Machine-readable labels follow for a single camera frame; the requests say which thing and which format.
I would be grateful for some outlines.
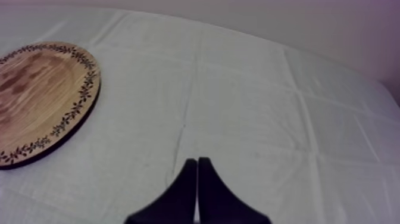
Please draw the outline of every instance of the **round wooden plate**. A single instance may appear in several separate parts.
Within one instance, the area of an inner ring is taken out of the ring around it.
[[[41,42],[0,58],[0,169],[38,157],[90,110],[100,69],[85,49]]]

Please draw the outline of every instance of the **leaf pattern border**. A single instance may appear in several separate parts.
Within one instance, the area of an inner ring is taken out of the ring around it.
[[[9,165],[14,164],[14,161],[19,157],[26,157],[31,154],[36,149],[44,149],[46,145],[50,144],[52,141],[49,139],[49,136],[59,137],[60,134],[66,130],[67,125],[70,124],[71,120],[74,120],[78,114],[80,114],[80,110],[83,108],[85,102],[88,98],[93,97],[91,93],[91,89],[94,87],[94,79],[98,76],[94,69],[96,63],[87,58],[84,53],[78,51],[76,47],[67,47],[65,45],[59,44],[33,44],[27,45],[20,49],[17,49],[3,58],[0,58],[0,64],[5,64],[8,60],[14,58],[16,55],[21,54],[23,52],[32,52],[32,51],[41,51],[43,49],[47,49],[50,51],[56,51],[62,54],[71,54],[71,58],[75,58],[78,63],[82,64],[88,72],[84,78],[84,82],[79,90],[79,101],[74,102],[68,113],[61,118],[61,121],[58,125],[53,127],[53,130],[48,135],[45,135],[42,138],[38,138],[36,141],[31,142],[29,144],[25,144],[22,147],[17,147],[14,151],[9,152],[8,154],[5,151],[0,152],[0,162],[4,161],[4,163],[8,163]]]

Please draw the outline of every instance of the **white tablecloth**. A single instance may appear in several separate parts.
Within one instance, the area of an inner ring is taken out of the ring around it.
[[[380,84],[181,18],[0,7],[1,54],[39,41],[89,50],[102,92],[60,149],[0,171],[1,224],[123,223],[199,156],[275,224],[400,223],[400,110]]]

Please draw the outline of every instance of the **wall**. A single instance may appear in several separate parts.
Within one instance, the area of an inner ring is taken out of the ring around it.
[[[0,0],[90,5],[188,18],[305,49],[376,79],[394,79],[398,0]]]

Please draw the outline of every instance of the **wood grain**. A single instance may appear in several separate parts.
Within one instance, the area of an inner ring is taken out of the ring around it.
[[[0,58],[0,169],[57,143],[80,121],[100,87],[85,49],[41,42]]]

